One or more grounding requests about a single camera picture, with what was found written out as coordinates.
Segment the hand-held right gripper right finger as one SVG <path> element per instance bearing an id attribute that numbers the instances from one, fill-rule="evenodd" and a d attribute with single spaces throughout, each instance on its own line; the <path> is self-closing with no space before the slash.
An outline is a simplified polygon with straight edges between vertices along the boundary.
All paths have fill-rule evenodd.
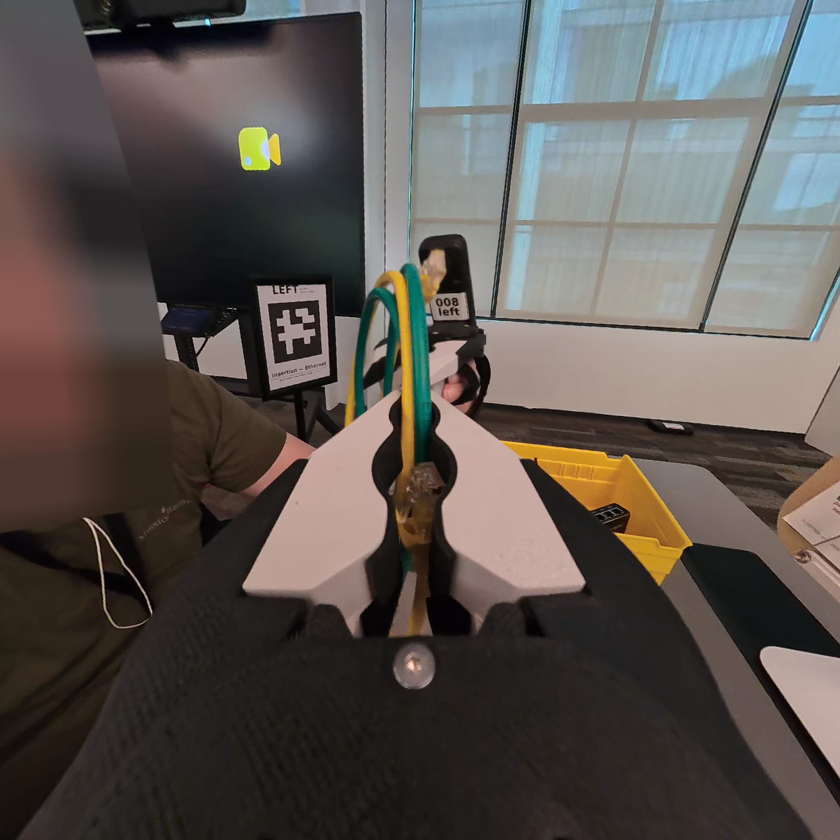
<path id="1" fill-rule="evenodd" d="M 470 635 L 501 603 L 585 578 L 521 458 L 442 397 L 429 440 L 445 487 L 429 548 L 427 635 Z"/>

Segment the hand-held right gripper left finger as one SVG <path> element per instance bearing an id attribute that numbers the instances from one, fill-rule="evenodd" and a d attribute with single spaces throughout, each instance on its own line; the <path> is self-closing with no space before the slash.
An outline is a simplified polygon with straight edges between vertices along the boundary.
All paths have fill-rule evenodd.
<path id="1" fill-rule="evenodd" d="M 312 454 L 243 583 L 247 595 L 338 608 L 351 633 L 403 582 L 401 546 L 388 490 L 402 466 L 391 419 L 394 392 Z M 395 434 L 395 466 L 375 458 Z"/>

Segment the yellow plastic bin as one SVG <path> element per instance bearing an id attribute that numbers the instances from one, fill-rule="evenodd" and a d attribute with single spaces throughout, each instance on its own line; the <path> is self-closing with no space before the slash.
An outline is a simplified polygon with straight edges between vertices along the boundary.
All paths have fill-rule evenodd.
<path id="1" fill-rule="evenodd" d="M 642 470 L 629 457 L 588 449 L 505 443 L 535 462 L 589 511 L 623 509 L 628 518 L 616 536 L 658 585 L 692 542 Z"/>

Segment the person's left forearm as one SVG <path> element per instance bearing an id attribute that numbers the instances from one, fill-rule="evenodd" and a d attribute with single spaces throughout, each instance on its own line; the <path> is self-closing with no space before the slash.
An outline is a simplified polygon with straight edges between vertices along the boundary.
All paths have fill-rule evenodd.
<path id="1" fill-rule="evenodd" d="M 250 499 L 256 498 L 296 462 L 309 459 L 315 451 L 316 448 L 309 443 L 300 440 L 294 435 L 287 434 L 278 457 L 266 473 L 252 485 L 240 490 L 238 493 Z"/>

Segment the person's left hand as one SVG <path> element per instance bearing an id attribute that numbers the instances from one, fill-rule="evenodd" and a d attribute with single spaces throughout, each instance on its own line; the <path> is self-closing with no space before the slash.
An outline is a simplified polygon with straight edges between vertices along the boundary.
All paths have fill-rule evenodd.
<path id="1" fill-rule="evenodd" d="M 465 394 L 476 396 L 479 386 L 480 378 L 476 362 L 470 360 L 467 364 L 461 365 L 457 372 L 446 377 L 442 384 L 441 396 L 449 404 L 458 408 L 460 412 L 471 416 L 474 412 L 475 399 L 467 400 Z"/>

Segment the framed marker sign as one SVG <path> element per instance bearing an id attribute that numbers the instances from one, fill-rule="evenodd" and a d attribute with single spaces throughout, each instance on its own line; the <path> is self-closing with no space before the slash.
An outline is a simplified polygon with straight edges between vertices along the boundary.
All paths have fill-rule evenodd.
<path id="1" fill-rule="evenodd" d="M 305 443 L 317 424 L 339 432 L 328 414 L 326 386 L 338 381 L 331 275 L 248 279 L 257 395 L 291 400 L 297 436 Z"/>

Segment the large window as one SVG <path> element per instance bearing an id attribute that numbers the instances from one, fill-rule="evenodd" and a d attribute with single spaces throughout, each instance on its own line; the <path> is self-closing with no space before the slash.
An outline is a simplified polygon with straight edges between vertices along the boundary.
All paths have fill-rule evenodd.
<path id="1" fill-rule="evenodd" d="M 839 3 L 415 2 L 412 252 L 480 316 L 813 340 L 838 297 Z"/>

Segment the black equipment stand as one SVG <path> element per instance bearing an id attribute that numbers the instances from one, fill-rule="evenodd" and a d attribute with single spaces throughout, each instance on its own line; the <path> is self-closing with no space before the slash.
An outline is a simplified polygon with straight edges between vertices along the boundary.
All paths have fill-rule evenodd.
<path id="1" fill-rule="evenodd" d="M 175 343 L 178 361 L 199 372 L 198 356 L 207 342 L 238 320 L 237 308 L 167 305 L 161 331 Z"/>

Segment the dark desk mat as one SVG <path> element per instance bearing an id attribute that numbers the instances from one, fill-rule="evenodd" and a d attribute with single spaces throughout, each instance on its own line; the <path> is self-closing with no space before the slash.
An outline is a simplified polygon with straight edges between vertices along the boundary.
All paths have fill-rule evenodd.
<path id="1" fill-rule="evenodd" d="M 837 640 L 757 554 L 694 543 L 681 562 L 838 802 L 837 772 L 760 663 L 762 650 L 771 646 L 836 657 Z"/>

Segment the tan backing board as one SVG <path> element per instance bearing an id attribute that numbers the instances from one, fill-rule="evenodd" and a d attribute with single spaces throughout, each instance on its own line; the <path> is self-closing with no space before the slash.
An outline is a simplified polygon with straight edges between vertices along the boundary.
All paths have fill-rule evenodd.
<path id="1" fill-rule="evenodd" d="M 839 455 L 831 457 L 823 467 L 797 487 L 783 503 L 778 521 L 777 534 L 789 554 L 795 555 L 810 546 L 803 537 L 784 521 L 784 516 L 802 507 L 825 490 L 830 489 L 839 481 Z"/>

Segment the printed instruction sheet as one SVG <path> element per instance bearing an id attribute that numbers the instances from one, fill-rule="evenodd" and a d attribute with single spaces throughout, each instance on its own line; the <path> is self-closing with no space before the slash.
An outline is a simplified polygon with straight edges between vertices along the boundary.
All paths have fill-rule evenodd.
<path id="1" fill-rule="evenodd" d="M 782 520 L 804 543 L 794 553 L 797 562 L 817 563 L 839 573 L 838 482 L 785 514 Z"/>

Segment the black wall screen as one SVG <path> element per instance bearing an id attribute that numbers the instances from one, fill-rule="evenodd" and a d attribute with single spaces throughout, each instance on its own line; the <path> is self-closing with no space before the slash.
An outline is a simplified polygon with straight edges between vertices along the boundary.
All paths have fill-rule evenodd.
<path id="1" fill-rule="evenodd" d="M 88 35 L 158 301 L 243 307 L 252 279 L 364 291 L 359 12 Z"/>

